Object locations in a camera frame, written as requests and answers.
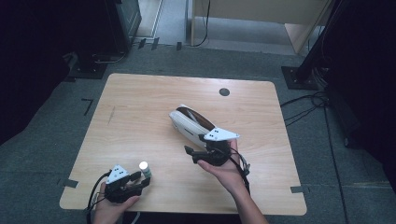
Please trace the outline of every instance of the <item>table top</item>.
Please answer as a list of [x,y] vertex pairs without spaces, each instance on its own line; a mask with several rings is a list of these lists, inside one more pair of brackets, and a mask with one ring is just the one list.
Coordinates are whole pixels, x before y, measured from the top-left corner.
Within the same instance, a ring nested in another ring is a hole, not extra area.
[[[226,88],[230,94],[222,96]],[[129,173],[147,161],[150,185],[130,211],[236,214],[219,181],[192,162],[196,147],[173,126],[169,113],[187,105],[218,127],[239,133],[239,152],[250,166],[251,196],[265,215],[305,214],[290,142],[276,89],[267,81],[112,74],[82,143],[63,209],[84,209],[97,179],[115,164]]]

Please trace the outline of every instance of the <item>forearm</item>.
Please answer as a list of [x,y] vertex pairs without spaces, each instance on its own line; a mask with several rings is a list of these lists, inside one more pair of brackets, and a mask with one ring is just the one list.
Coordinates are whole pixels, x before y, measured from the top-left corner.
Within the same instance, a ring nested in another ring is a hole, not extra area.
[[262,211],[248,194],[246,188],[230,190],[243,224],[268,223]]

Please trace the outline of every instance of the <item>wooden table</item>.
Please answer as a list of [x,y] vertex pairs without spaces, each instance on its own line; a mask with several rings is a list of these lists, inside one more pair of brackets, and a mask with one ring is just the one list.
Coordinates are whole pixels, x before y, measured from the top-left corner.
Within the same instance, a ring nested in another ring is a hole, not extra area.
[[[192,0],[192,45],[195,17],[206,17],[208,3],[209,0]],[[284,23],[294,51],[299,53],[321,20],[330,13],[331,5],[332,0],[213,0],[209,17]]]
[[[220,95],[222,88],[230,95]],[[153,177],[131,211],[237,213],[226,189],[186,154],[184,146],[194,145],[168,117],[180,104],[241,135],[251,196],[264,214],[306,212],[304,195],[290,190],[300,180],[273,83],[126,74],[108,78],[69,177],[78,186],[64,189],[61,207],[84,209],[96,180],[115,164],[133,173],[147,161]]]

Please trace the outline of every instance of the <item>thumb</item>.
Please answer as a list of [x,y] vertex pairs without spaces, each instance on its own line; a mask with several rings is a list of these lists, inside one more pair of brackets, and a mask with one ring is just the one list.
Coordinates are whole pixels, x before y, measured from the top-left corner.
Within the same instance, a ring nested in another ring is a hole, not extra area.
[[128,208],[132,207],[137,201],[139,201],[140,197],[139,196],[134,196],[129,198],[127,201],[121,204],[120,209],[122,212],[126,211]]
[[199,166],[201,166],[202,169],[204,169],[205,171],[207,171],[208,173],[212,174],[212,175],[216,175],[216,169],[214,166],[212,166],[211,164],[209,164],[207,161],[198,161],[197,162]]

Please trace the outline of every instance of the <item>black tape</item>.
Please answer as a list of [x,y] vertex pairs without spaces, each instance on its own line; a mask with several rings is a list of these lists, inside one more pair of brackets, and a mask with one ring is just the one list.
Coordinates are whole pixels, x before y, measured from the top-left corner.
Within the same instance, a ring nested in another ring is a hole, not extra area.
[[177,51],[181,50],[181,42],[177,42],[176,50]]
[[69,188],[73,188],[73,189],[75,189],[77,187],[77,185],[78,185],[78,181],[76,181],[76,180],[66,179],[63,182],[64,187],[69,187]]
[[87,110],[85,110],[85,113],[84,113],[84,116],[87,116],[88,111],[90,111],[91,105],[93,103],[93,99],[84,99],[84,98],[82,98],[81,101],[89,101],[90,102],[90,104],[87,107]]
[[309,193],[309,188],[303,186],[290,187],[291,193]]
[[154,43],[152,43],[151,50],[155,50],[157,48],[159,40],[160,40],[159,37],[154,39]]
[[146,44],[146,38],[140,40],[139,49],[142,49],[143,47],[145,47],[145,44]]

